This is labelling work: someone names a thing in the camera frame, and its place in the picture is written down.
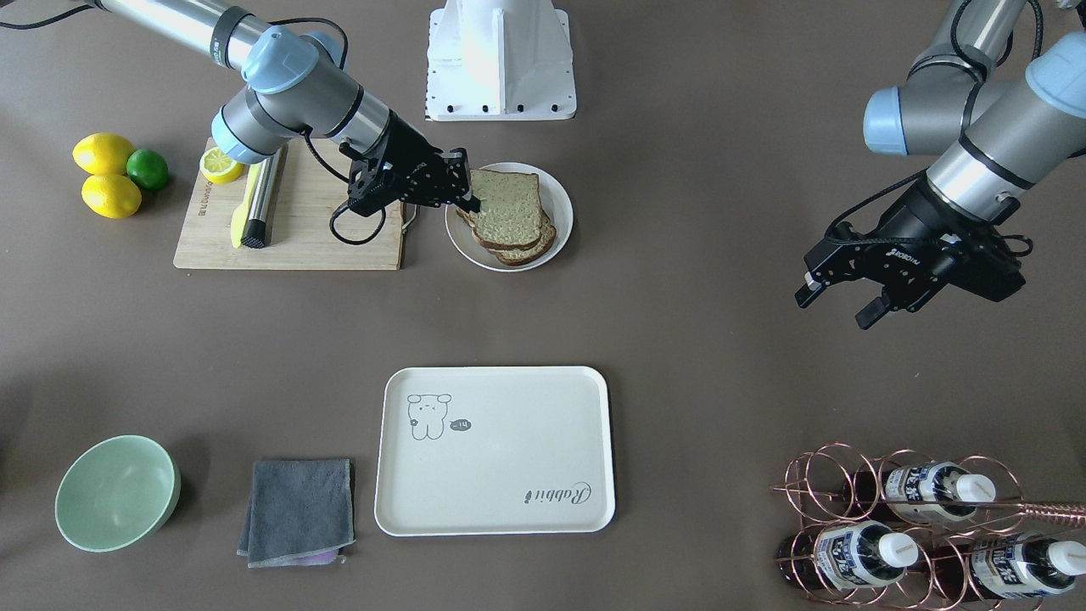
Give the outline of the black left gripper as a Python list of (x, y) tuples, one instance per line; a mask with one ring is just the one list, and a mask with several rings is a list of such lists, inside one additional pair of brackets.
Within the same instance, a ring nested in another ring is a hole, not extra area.
[[(871, 232), (859, 233), (847, 221), (854, 212), (899, 188), (906, 190)], [(892, 311), (920, 310), (943, 287), (958, 287), (992, 302), (1010, 297), (1024, 287), (1020, 259), (1027, 251), (1008, 243), (1026, 243), (1027, 237), (998, 232), (1020, 202), (1003, 193), (996, 202), (1001, 209), (994, 221), (978, 221), (954, 211), (926, 182), (882, 189), (839, 214), (804, 255), (807, 273), (794, 294), (796, 305), (808, 308), (835, 283), (879, 283), (881, 293), (854, 316), (858, 328), (868, 330)]]

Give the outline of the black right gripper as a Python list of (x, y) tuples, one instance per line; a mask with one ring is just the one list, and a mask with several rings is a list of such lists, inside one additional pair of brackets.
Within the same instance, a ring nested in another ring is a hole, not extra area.
[(345, 140), (343, 154), (350, 160), (348, 199), (343, 206), (369, 217), (396, 200), (405, 204), (454, 205), (466, 213), (479, 213), (481, 201), (473, 196), (467, 150), (442, 152), (431, 147), (407, 120), (395, 112), (389, 116), (377, 142), (365, 151)]

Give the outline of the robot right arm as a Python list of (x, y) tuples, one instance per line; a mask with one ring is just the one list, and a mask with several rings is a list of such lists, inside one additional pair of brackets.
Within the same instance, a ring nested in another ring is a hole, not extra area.
[(334, 44), (225, 1), (97, 1), (96, 8), (202, 52), (245, 87), (212, 120), (230, 158), (267, 160), (290, 139), (328, 138), (350, 160), (344, 206), (371, 216), (395, 201), (477, 212), (464, 149), (443, 151), (354, 81)]

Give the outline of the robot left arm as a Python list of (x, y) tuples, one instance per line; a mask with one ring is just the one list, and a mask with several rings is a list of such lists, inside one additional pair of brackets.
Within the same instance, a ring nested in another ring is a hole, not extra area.
[(795, 295), (807, 308), (835, 283), (866, 279), (881, 293), (856, 316), (871, 328), (891, 311), (918, 311), (943, 287), (1000, 302), (1025, 281), (1025, 250), (999, 226), (1020, 198), (1062, 162), (1083, 156), (1083, 30), (1034, 50), (1016, 81), (993, 74), (1013, 43), (1022, 1), (957, 1), (906, 81), (866, 105), (866, 147), (931, 155), (898, 183), (901, 196), (862, 233), (842, 214), (804, 256)]

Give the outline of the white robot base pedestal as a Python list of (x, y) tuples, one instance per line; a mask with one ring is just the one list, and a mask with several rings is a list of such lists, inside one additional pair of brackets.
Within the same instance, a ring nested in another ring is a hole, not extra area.
[(569, 16), (551, 1), (446, 1), (428, 20), (427, 120), (569, 120)]

